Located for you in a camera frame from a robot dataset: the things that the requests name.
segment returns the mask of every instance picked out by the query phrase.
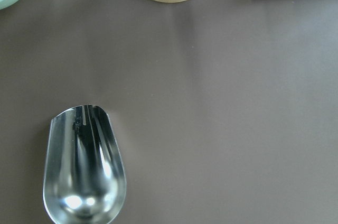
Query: brown tabletop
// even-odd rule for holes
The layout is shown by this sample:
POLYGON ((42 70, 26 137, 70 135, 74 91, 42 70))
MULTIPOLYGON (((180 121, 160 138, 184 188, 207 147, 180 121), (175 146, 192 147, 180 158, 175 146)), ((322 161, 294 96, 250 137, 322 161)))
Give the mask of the brown tabletop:
POLYGON ((94 104, 116 224, 336 224, 337 0, 20 0, 0 11, 0 223, 52 223, 49 122, 94 104))

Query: gray table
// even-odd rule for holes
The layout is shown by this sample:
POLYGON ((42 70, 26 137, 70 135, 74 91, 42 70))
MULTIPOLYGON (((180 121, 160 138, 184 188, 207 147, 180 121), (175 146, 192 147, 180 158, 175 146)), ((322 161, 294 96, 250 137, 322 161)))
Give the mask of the gray table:
POLYGON ((336 224, 337 0, 20 0, 0 11, 0 223, 52 223, 49 122, 110 115, 116 224, 336 224))

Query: scoop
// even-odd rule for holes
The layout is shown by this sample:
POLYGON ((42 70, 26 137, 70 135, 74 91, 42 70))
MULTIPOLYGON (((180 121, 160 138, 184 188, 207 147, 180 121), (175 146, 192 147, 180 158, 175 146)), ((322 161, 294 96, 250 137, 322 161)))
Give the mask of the scoop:
POLYGON ((54 117, 43 183, 44 206, 54 223, 111 223, 125 197, 124 167, 108 114, 82 105, 54 117))

